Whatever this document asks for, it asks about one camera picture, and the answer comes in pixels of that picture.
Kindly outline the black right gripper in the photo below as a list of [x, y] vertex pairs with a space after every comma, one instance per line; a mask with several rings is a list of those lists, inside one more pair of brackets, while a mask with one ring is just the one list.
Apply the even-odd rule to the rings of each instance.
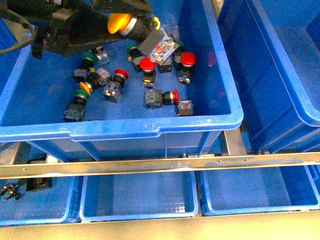
[[97, 11], [149, 15], [153, 7], [148, 0], [91, 0], [90, 4], [81, 0], [32, 0], [31, 18], [38, 26], [33, 57], [41, 58], [45, 48], [68, 57], [109, 43], [126, 39], [142, 42], [146, 38], [107, 33], [108, 18]]

